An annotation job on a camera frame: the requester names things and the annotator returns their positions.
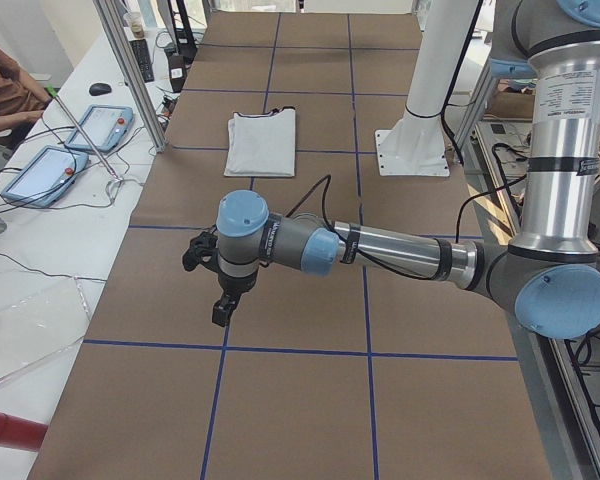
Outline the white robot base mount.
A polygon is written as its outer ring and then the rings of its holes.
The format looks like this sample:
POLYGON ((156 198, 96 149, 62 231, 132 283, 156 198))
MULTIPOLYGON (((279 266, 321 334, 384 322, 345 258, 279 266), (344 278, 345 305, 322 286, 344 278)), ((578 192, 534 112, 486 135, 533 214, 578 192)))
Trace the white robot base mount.
POLYGON ((480 1, 431 3, 404 114, 375 132, 382 176, 447 177, 441 118, 480 13, 480 1))

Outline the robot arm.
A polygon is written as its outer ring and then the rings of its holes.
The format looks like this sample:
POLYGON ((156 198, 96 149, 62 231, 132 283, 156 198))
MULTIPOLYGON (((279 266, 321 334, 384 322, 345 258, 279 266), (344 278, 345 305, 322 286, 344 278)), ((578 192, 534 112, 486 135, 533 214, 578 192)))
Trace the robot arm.
POLYGON ((371 263, 421 281, 450 281, 493 300, 528 330, 554 339, 600 324, 600 272, 588 224, 599 170, 600 1, 501 1, 494 60, 537 75, 531 152, 519 232, 506 246, 452 243, 325 216, 273 213, 257 193, 220 202, 216 227, 195 237, 186 270, 214 272, 226 326, 265 263, 325 275, 336 263, 371 263))

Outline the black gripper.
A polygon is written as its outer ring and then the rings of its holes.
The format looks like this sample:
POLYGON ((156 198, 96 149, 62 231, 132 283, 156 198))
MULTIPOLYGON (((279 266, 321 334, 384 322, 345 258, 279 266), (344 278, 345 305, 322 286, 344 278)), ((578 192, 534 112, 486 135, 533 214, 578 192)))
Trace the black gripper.
POLYGON ((227 267, 221 267, 217 242, 218 237, 213 230, 203 230, 190 240, 189 247, 182 256, 182 264, 187 272, 201 265, 217 274, 222 296, 213 305, 212 323, 220 327, 228 327, 241 295, 253 288, 257 274, 250 273, 245 277, 238 277, 236 274, 230 274, 227 267))

